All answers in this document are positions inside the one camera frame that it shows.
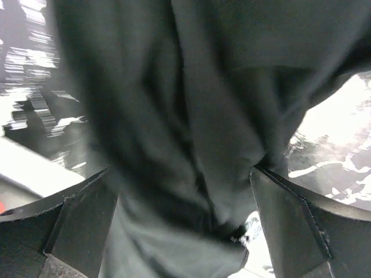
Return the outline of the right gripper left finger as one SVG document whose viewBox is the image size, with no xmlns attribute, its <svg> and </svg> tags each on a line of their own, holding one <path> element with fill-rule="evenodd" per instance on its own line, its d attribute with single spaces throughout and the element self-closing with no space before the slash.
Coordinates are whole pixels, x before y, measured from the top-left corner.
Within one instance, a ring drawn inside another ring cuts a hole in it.
<svg viewBox="0 0 371 278">
<path fill-rule="evenodd" d="M 1 277 L 98 277 L 117 204 L 106 171 L 1 214 Z"/>
</svg>

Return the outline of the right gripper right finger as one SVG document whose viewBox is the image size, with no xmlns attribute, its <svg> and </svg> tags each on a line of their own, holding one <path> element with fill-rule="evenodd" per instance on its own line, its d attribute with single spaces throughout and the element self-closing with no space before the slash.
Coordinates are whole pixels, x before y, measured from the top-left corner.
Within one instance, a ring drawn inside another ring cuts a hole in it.
<svg viewBox="0 0 371 278">
<path fill-rule="evenodd" d="M 250 172 L 276 277 L 370 277 L 370 211 Z"/>
</svg>

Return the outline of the black tank top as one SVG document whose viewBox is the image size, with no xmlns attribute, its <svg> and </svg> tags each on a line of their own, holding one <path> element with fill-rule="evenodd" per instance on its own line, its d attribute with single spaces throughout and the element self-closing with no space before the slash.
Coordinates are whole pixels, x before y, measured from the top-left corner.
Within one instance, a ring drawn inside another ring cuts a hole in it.
<svg viewBox="0 0 371 278">
<path fill-rule="evenodd" d="M 119 195 L 101 277 L 228 277 L 251 169 L 287 174 L 305 113 L 370 69 L 369 1 L 54 1 Z"/>
</svg>

